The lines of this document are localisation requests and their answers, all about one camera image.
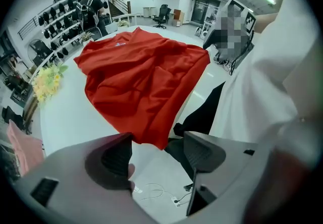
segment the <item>red cloth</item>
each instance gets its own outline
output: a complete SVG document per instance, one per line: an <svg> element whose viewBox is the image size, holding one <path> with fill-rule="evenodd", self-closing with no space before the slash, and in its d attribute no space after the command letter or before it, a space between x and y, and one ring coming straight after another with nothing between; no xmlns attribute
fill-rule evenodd
<svg viewBox="0 0 323 224"><path fill-rule="evenodd" d="M164 149L175 116L205 67L208 52L139 27L90 42L74 61L85 94L119 132Z"/></svg>

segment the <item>floor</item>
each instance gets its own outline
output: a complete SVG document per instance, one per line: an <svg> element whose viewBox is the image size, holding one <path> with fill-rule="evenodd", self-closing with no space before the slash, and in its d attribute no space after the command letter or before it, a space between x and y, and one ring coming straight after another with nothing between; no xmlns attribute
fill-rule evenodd
<svg viewBox="0 0 323 224"><path fill-rule="evenodd" d="M137 19L138 25L153 26L156 22L152 19ZM195 36L196 26L185 24L181 27L166 25L167 30L174 31L192 37L200 41L203 40ZM222 66L217 65L212 58L216 51L213 47L208 49L211 63L206 67L200 80L196 84L180 118L182 123L184 119L206 100L211 91L226 81L230 75ZM40 129L40 110L37 109L33 116L32 135L41 138ZM133 192L133 199L157 222L169 224L177 222L186 217L186 210L190 195L186 196L176 206L171 198L182 198L187 192L184 186L192 183L181 165L164 151L156 150L155 155L147 164L147 167L132 179L135 182L136 189Z"/></svg>

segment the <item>black office chair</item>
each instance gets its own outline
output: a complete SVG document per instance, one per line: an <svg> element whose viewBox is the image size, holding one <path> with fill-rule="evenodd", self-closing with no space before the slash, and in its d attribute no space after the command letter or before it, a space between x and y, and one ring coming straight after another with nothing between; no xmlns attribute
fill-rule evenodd
<svg viewBox="0 0 323 224"><path fill-rule="evenodd" d="M154 27L166 29L166 27L162 26L161 24L166 22L167 17L169 18L170 11L171 11L170 8L167 8L164 5L162 5L159 10L159 16L153 19L154 21L158 22L158 25L155 25Z"/></svg>

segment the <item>artificial flower bouquet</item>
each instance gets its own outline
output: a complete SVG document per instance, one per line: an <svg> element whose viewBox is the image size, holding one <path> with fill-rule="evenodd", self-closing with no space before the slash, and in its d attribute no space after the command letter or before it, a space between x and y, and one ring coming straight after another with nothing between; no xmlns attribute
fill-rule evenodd
<svg viewBox="0 0 323 224"><path fill-rule="evenodd" d="M67 66L62 64L58 66L51 64L47 68L40 68L31 83L35 92L34 96L37 97L39 102L44 103L57 93L63 72L66 69Z"/></svg>

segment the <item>person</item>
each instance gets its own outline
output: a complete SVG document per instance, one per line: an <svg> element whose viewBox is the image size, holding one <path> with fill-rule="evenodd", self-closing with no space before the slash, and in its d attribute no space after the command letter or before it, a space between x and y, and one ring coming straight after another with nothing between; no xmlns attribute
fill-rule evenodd
<svg viewBox="0 0 323 224"><path fill-rule="evenodd" d="M80 4L81 5L86 5L89 0L81 0ZM91 7L93 8L94 12L99 18L99 22L97 24L97 27L101 31L102 37L107 35L107 31L105 29L105 24L104 20L102 18L102 15L104 15L104 7L103 3L100 0L93 0L91 3Z"/></svg>
<svg viewBox="0 0 323 224"><path fill-rule="evenodd" d="M196 131L258 143L272 126L310 117L316 114L313 110L321 110L319 96L314 94L317 89L313 88L320 84L314 83L315 78L308 80L315 76L310 72L318 61L315 53L320 31L306 1L282 0L277 14L261 15L256 24L255 32L261 35L253 50L199 109L183 124L175 125L176 135L183 137L185 131ZM183 142L171 138L165 151L193 179Z"/></svg>

